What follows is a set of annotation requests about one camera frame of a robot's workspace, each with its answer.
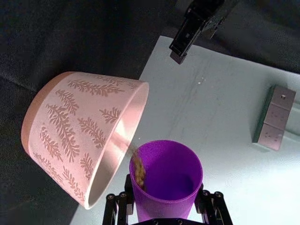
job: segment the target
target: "plastic cup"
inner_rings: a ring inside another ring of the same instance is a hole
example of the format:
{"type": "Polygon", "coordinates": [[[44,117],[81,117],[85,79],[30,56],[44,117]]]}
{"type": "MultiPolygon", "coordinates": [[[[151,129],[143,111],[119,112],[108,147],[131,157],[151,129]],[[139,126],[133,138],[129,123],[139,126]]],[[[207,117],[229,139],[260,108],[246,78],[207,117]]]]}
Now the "plastic cup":
{"type": "Polygon", "coordinates": [[[197,155],[187,146],[157,140],[139,147],[145,167],[143,191],[135,181],[135,164],[130,161],[130,177],[139,222],[154,218],[186,219],[203,179],[197,155]]]}

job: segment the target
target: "screw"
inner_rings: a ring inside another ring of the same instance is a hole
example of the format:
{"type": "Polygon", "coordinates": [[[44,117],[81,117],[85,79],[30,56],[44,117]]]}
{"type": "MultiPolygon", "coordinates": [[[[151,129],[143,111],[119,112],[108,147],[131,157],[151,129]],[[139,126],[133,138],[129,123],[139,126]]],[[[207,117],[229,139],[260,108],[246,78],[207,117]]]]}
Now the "screw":
{"type": "Polygon", "coordinates": [[[206,191],[206,190],[204,190],[204,191],[203,191],[203,195],[208,196],[208,195],[209,195],[209,192],[206,191]]]}
{"type": "Polygon", "coordinates": [[[215,192],[215,195],[216,195],[217,197],[219,197],[219,198],[222,197],[222,193],[221,193],[221,192],[218,192],[218,191],[215,192]]]}

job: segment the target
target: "white tabletop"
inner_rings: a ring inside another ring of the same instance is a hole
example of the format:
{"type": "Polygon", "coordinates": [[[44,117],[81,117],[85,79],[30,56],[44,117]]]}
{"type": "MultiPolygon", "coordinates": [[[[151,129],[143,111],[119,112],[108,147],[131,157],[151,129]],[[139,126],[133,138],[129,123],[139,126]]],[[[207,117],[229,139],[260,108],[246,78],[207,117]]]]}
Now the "white tabletop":
{"type": "MultiPolygon", "coordinates": [[[[235,225],[295,225],[300,208],[300,110],[292,109],[278,152],[252,144],[270,86],[297,91],[300,76],[192,46],[178,65],[172,39],[160,37],[142,73],[150,84],[148,103],[133,143],[172,139],[195,151],[204,188],[220,191],[235,225]]],[[[96,206],[79,206],[71,225],[101,225],[105,196],[124,190],[127,154],[96,206]]],[[[193,207],[189,219],[201,221],[193,207]]],[[[136,212],[129,224],[137,223],[136,212]]]]}

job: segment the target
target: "terracotta rim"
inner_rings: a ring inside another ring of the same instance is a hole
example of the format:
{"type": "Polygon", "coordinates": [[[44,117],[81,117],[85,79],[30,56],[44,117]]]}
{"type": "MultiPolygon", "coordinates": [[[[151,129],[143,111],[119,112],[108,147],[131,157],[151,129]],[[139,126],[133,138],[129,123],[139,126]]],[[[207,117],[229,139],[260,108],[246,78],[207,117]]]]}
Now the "terracotta rim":
{"type": "Polygon", "coordinates": [[[73,74],[75,72],[65,72],[62,73],[55,78],[53,78],[51,81],[49,81],[34,97],[32,100],[26,114],[23,120],[22,129],[21,129],[21,142],[25,149],[25,152],[29,154],[28,150],[28,143],[29,143],[29,134],[31,130],[31,126],[33,123],[33,120],[38,112],[38,109],[40,108],[41,104],[43,103],[46,96],[49,94],[50,91],[65,77],[73,74]]]}

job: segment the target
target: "dark gray cloth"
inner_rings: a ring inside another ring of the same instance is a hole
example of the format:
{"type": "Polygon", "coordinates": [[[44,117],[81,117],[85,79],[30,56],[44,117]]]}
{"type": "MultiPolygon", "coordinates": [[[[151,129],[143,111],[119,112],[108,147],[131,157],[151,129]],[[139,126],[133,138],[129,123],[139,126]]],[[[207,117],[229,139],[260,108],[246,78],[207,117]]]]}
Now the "dark gray cloth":
{"type": "MultiPolygon", "coordinates": [[[[70,223],[78,204],[22,148],[26,110],[37,91],[65,71],[138,79],[159,35],[174,37],[183,20],[186,6],[162,33],[174,5],[175,0],[4,2],[0,224],[70,223]]],[[[241,0],[211,41],[199,38],[196,44],[300,73],[299,24],[299,0],[241,0]]]]}
{"type": "MultiPolygon", "coordinates": [[[[175,36],[190,2],[177,2],[164,35],[175,36]]],[[[240,0],[212,40],[195,44],[300,74],[300,0],[240,0]]]]}
{"type": "Polygon", "coordinates": [[[175,0],[4,2],[1,225],[67,225],[78,206],[21,145],[22,121],[37,91],[65,71],[138,79],[174,5],[175,0]]]}

